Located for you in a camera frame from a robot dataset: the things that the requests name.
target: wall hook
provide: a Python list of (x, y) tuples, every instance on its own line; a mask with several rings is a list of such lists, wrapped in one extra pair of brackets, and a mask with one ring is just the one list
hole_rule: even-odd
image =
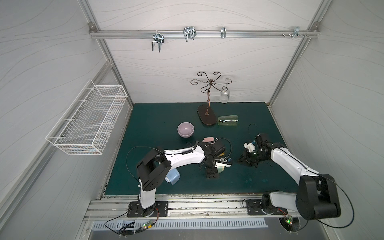
[(221, 27), (221, 38), (226, 38), (226, 37), (227, 37), (227, 28)]
[(292, 39), (294, 39), (295, 37), (299, 36), (299, 37), (302, 37), (304, 38), (305, 36), (300, 34), (299, 33), (299, 27), (296, 27), (294, 30), (293, 30), (293, 33), (292, 34), (289, 34), (291, 36)]
[(164, 42), (164, 36), (157, 33), (157, 34), (154, 34), (153, 35), (153, 41), (152, 41), (152, 52), (153, 52), (153, 49), (155, 48), (155, 44), (158, 44), (159, 45), (159, 53), (160, 53), (160, 49), (161, 49), (161, 44)]
[(186, 27), (185, 29), (183, 29), (183, 34), (187, 42), (188, 38), (192, 38), (192, 40), (194, 40), (196, 36), (196, 29), (193, 26)]

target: metal grate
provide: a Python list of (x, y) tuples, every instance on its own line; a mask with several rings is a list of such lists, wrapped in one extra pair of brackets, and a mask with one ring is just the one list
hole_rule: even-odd
[[(107, 223), (107, 226), (119, 230), (132, 220), (117, 220)], [(133, 229), (138, 229), (148, 220), (136, 220)], [(95, 221), (93, 230), (108, 230), (105, 221)], [(151, 229), (239, 229), (239, 228), (265, 228), (264, 218), (211, 218), (211, 219), (159, 219)]]
[(79, 100), (81, 104), (72, 117), (59, 120), (51, 131), (67, 121), (60, 134), (46, 137), (67, 154), (102, 154), (127, 99), (121, 85), (93, 85), (86, 90), (89, 90), (88, 94), (84, 100)]

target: blue object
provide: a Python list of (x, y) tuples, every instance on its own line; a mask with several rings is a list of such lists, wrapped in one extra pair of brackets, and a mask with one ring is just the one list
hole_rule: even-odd
[(169, 171), (165, 178), (165, 180), (167, 182), (170, 182), (172, 185), (174, 185), (179, 179), (180, 179), (180, 173), (176, 168)]

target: white wall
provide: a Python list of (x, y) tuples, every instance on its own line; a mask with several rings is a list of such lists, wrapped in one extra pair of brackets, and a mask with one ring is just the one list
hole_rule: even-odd
[[(76, 0), (0, 2), (0, 201), (45, 136), (106, 62)], [(104, 83), (116, 84), (110, 72)], [(106, 176), (126, 122), (125, 104), (104, 154), (56, 151), (0, 239), (73, 239)]]
[[(306, 29), (320, 0), (90, 0), (101, 30)], [(231, 78), (231, 102), (267, 102), (297, 45), (287, 39), (165, 39), (152, 52), (149, 39), (107, 40), (135, 103), (205, 102), (196, 74), (218, 71)], [(213, 101), (219, 93), (213, 90)]]
[[(272, 106), (291, 151), (332, 175), (355, 222), (341, 239), (382, 239), (384, 200), (384, 2), (334, 0)], [(335, 226), (347, 224), (342, 204)]]
[(0, 202), (106, 59), (76, 0), (0, 2)]

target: white wire basket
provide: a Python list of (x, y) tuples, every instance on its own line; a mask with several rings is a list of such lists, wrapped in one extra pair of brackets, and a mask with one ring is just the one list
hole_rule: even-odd
[(95, 85), (92, 80), (90, 82), (46, 137), (66, 154), (103, 154), (127, 99), (127, 93), (121, 85)]

